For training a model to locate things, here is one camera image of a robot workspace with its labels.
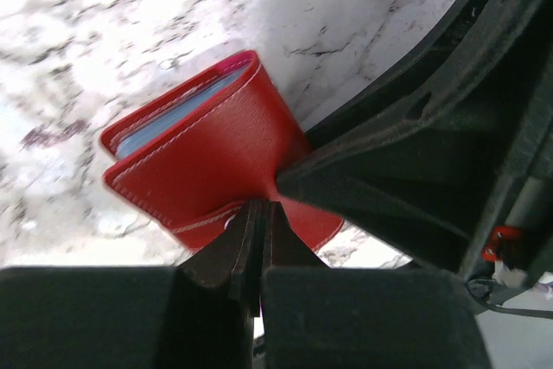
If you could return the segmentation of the red leather card holder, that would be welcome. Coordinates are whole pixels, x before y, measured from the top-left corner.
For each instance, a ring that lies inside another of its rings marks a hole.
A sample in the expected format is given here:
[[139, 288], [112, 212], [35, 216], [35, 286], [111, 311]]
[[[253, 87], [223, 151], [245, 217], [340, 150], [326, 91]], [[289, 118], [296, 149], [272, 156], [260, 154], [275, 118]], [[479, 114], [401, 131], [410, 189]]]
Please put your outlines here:
[[312, 250], [342, 227], [339, 216], [291, 200], [277, 175], [311, 150], [258, 54], [233, 54], [150, 101], [100, 135], [115, 159], [105, 184], [198, 251], [252, 199], [283, 206]]

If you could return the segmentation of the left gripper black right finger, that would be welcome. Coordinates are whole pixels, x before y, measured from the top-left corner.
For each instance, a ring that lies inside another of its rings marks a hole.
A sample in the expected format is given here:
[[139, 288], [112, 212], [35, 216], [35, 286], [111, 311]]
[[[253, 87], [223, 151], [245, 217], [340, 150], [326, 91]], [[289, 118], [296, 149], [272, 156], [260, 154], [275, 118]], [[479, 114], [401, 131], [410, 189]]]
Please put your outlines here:
[[442, 271], [326, 266], [264, 207], [261, 303], [270, 368], [488, 368], [462, 282]]

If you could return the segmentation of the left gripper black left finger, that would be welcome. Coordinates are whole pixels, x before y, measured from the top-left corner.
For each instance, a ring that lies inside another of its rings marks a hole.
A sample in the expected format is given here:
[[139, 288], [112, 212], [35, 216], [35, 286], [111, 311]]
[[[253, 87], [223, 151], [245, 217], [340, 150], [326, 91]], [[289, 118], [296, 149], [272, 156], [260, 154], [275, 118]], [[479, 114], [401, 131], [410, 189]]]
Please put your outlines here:
[[261, 215], [179, 265], [2, 270], [2, 367], [251, 367]]

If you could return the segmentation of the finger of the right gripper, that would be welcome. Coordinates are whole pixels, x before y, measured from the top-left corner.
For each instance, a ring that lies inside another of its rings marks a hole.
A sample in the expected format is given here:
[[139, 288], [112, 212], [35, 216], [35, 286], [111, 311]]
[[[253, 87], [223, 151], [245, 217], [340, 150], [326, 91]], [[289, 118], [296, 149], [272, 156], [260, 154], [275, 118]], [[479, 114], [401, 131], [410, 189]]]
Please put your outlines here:
[[402, 59], [354, 98], [308, 130], [326, 144], [377, 116], [420, 87], [460, 45], [489, 0], [455, 0], [440, 21]]
[[552, 0], [489, 0], [413, 93], [314, 147], [284, 195], [469, 275], [524, 181], [552, 177]]

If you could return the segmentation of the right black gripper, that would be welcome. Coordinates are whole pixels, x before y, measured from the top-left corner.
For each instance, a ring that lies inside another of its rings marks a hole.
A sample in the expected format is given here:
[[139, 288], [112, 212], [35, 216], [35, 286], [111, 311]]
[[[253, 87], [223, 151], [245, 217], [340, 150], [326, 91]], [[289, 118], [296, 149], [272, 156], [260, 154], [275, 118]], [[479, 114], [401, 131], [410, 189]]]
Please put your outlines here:
[[552, 297], [552, 180], [528, 177], [504, 221], [492, 230], [480, 254], [484, 263], [465, 283], [478, 314], [491, 311], [521, 317], [551, 317], [549, 309], [506, 307], [529, 291]]

